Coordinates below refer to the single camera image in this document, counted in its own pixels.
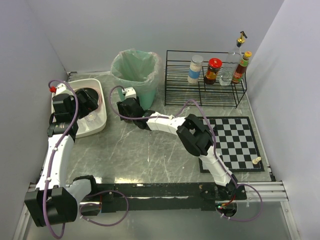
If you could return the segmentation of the red lid sauce jar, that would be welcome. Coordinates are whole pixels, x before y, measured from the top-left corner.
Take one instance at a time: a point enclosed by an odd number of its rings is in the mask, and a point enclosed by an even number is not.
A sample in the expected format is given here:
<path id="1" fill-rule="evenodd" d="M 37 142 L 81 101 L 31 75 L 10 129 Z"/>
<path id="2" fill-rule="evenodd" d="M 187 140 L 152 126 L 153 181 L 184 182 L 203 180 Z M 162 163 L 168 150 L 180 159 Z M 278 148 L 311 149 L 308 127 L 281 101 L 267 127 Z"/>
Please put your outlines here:
<path id="1" fill-rule="evenodd" d="M 219 58 L 211 58 L 208 61 L 207 71 L 204 75 L 203 81 L 207 85 L 213 85 L 222 67 L 223 62 Z"/>

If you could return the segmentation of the black small plate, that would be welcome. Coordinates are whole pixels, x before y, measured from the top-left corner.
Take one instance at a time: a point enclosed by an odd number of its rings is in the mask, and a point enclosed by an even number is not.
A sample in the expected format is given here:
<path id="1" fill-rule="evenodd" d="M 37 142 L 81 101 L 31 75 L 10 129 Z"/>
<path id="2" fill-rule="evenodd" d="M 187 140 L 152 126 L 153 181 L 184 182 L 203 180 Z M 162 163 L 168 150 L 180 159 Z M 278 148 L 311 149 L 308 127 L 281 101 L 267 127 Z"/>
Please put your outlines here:
<path id="1" fill-rule="evenodd" d="M 81 88 L 78 93 L 78 98 L 83 106 L 88 109 L 95 110 L 99 106 L 99 94 L 93 88 Z"/>

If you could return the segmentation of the brown sauce bottle yellow cap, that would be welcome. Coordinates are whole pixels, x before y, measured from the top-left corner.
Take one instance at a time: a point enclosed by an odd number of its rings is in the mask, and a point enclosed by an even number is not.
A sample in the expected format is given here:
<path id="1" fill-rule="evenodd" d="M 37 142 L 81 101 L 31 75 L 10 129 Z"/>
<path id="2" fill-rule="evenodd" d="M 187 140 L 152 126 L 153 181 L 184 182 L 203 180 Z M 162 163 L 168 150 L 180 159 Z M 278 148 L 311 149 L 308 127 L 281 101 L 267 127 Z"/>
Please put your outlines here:
<path id="1" fill-rule="evenodd" d="M 243 75 L 246 72 L 247 67 L 249 65 L 249 61 L 250 61 L 251 56 L 252 56 L 251 51 L 246 51 L 243 54 L 242 58 L 240 59 L 238 65 L 237 65 L 237 68 L 235 69 L 235 72 L 232 76 L 231 82 L 233 84 L 239 84 L 241 82 Z"/>

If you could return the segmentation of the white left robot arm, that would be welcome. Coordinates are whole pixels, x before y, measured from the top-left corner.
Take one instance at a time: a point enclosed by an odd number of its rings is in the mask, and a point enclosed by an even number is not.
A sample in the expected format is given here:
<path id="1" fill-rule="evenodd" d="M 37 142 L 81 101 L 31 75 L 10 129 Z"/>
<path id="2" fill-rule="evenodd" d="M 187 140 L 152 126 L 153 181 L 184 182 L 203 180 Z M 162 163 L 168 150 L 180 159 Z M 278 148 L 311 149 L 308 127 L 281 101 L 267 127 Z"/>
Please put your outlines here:
<path id="1" fill-rule="evenodd" d="M 48 149 L 35 190 L 25 194 L 24 203 L 37 227 L 66 224 L 76 220 L 81 200 L 97 189 L 92 175 L 76 177 L 67 187 L 67 165 L 79 129 L 77 120 L 98 108 L 84 88 L 56 89 L 54 112 L 47 129 Z"/>

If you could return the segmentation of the clear wine glass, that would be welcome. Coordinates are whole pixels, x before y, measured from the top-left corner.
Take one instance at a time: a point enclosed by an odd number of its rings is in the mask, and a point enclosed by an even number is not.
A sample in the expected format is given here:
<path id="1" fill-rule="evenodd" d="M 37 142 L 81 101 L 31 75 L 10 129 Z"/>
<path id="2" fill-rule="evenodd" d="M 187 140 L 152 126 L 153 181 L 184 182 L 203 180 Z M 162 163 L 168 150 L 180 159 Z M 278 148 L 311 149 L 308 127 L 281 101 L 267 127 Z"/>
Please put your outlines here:
<path id="1" fill-rule="evenodd" d="M 97 129 L 103 124 L 102 120 L 96 112 L 91 112 L 90 114 L 85 116 L 84 119 L 87 127 L 91 130 Z"/>

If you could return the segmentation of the pink plate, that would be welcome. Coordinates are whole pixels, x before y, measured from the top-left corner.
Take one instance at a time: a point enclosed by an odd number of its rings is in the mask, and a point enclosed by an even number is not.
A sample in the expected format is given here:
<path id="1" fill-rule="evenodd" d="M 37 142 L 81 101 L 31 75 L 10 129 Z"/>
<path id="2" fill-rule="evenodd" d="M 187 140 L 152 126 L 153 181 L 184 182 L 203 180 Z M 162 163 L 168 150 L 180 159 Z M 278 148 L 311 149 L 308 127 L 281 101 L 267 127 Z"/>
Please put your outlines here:
<path id="1" fill-rule="evenodd" d="M 97 109 L 94 109 L 94 110 L 91 110 L 91 109 L 90 109 L 91 111 L 95 111 L 95 110 L 98 110 L 98 109 L 101 108 L 101 104 L 102 104 L 102 92 L 101 92 L 99 89 L 97 89 L 97 88 L 92 88 L 92 89 L 96 90 L 97 93 L 98 93 L 98 95 L 99 95 L 98 108 L 97 108 Z"/>

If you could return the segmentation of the white jar blue label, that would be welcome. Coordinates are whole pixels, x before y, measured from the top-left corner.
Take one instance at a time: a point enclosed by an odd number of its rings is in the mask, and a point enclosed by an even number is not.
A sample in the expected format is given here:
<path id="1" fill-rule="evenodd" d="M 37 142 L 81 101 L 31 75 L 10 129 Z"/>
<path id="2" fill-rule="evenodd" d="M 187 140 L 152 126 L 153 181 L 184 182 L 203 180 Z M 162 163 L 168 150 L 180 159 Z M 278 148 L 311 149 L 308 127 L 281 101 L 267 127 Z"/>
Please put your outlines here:
<path id="1" fill-rule="evenodd" d="M 190 84 L 197 84 L 202 70 L 204 58 L 200 55 L 193 55 L 190 61 L 187 81 Z"/>

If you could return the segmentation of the glass oil bottle gold spout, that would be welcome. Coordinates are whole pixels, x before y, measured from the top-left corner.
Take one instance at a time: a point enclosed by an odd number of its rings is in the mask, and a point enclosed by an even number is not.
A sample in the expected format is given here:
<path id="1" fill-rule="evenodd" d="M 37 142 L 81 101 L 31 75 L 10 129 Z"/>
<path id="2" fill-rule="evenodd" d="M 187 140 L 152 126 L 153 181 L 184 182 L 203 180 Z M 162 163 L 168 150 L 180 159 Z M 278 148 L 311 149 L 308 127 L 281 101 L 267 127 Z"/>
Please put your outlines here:
<path id="1" fill-rule="evenodd" d="M 247 35 L 244 31 L 240 32 L 240 37 L 236 40 L 235 47 L 227 54 L 227 57 L 222 65 L 222 70 L 219 76 L 219 84 L 222 87 L 229 86 L 231 84 L 233 74 L 239 64 L 242 57 L 241 47 L 247 39 Z"/>

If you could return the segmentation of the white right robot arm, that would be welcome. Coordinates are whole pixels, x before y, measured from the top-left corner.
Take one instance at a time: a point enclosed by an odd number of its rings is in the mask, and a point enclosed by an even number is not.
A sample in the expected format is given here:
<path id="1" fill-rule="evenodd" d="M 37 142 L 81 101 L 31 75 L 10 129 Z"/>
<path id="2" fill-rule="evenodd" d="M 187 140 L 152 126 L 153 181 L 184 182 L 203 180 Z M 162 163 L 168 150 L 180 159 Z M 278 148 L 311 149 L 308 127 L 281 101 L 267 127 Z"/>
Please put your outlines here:
<path id="1" fill-rule="evenodd" d="M 205 125 L 194 114 L 187 117 L 164 115 L 144 110 L 138 98 L 130 97 L 116 103 L 122 120 L 130 120 L 142 130 L 161 131 L 178 136 L 187 152 L 198 157 L 211 173 L 214 183 L 222 192 L 222 199 L 240 200 L 245 190 L 225 166 L 216 151 L 216 136 L 210 125 Z"/>

